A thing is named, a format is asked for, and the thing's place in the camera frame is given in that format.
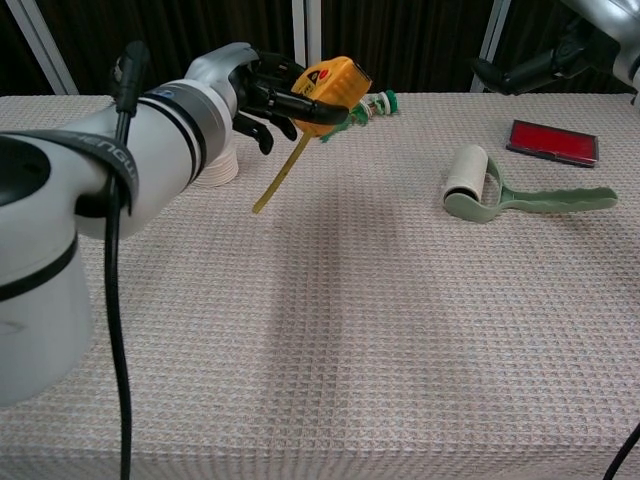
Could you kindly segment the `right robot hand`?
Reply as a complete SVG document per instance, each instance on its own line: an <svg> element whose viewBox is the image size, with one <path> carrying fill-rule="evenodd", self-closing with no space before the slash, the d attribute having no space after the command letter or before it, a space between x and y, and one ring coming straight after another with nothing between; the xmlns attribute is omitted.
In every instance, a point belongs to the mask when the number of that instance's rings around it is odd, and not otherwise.
<svg viewBox="0 0 640 480"><path fill-rule="evenodd" d="M520 95L587 69L608 73L639 90L639 3L637 1L566 1L576 18L558 42L534 58L503 71L474 58L473 73L483 86L502 95Z"/></svg>

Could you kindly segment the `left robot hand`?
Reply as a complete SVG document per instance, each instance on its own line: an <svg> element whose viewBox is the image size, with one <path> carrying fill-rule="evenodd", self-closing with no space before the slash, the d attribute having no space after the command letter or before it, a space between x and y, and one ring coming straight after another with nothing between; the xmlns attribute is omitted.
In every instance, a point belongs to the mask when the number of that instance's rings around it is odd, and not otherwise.
<svg viewBox="0 0 640 480"><path fill-rule="evenodd" d="M285 55L233 42L193 60L185 77L216 90L228 105L233 129L256 140L267 155L273 136L255 117L268 120L291 141L297 139L295 120L333 126L347 118L345 106L292 91L303 73L304 68Z"/></svg>

